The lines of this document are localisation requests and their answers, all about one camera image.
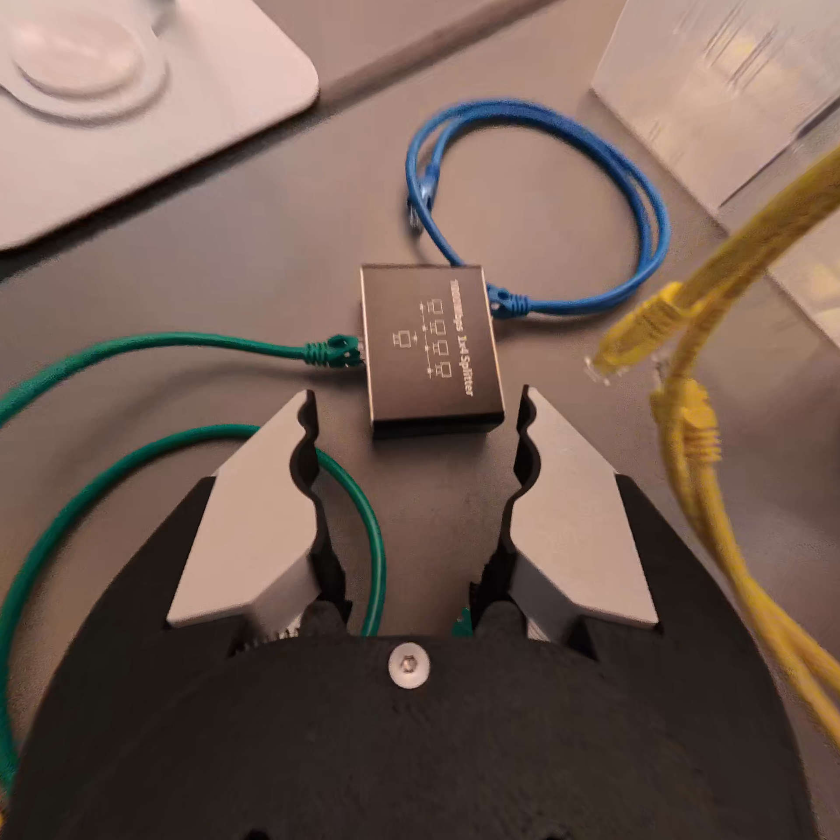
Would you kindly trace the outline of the white stand base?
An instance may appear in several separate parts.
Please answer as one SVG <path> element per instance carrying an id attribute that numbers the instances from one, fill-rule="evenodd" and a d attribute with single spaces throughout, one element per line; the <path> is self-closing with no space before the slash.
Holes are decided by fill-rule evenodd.
<path id="1" fill-rule="evenodd" d="M 1 249 L 30 245 L 309 108 L 255 2 L 2 2 Z"/>

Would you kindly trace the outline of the clear plastic bin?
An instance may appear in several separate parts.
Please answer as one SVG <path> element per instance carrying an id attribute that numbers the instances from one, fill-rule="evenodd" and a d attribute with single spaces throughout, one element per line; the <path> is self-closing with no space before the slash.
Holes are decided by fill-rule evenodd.
<path id="1" fill-rule="evenodd" d="M 839 2 L 626 2 L 592 89 L 732 233 L 838 150 Z"/>

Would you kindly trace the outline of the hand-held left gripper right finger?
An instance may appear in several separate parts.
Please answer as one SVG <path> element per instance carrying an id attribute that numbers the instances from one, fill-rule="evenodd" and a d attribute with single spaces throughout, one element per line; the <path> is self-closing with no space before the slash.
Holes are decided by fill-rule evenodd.
<path id="1" fill-rule="evenodd" d="M 474 633 L 497 602 L 512 602 L 547 642 L 568 642 L 585 618 L 655 628 L 614 468 L 533 385 L 522 389 L 517 431 L 519 488 L 469 596 Z"/>

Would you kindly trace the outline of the black ethernet splitter box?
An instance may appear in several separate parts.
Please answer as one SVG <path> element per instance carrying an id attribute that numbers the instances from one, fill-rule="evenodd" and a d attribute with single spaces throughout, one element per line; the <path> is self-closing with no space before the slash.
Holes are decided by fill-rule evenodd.
<path id="1" fill-rule="evenodd" d="M 486 433 L 504 422 L 480 266 L 363 265 L 360 287 L 375 439 Z"/>

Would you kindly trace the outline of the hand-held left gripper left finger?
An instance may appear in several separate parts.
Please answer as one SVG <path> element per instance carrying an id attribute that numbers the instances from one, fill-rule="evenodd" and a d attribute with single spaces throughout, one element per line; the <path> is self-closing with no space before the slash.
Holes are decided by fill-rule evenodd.
<path id="1" fill-rule="evenodd" d="M 284 632 L 317 600 L 348 620 L 343 568 L 312 491 L 318 435 L 316 396 L 301 391 L 218 469 L 168 624 L 239 616 L 255 632 Z"/>

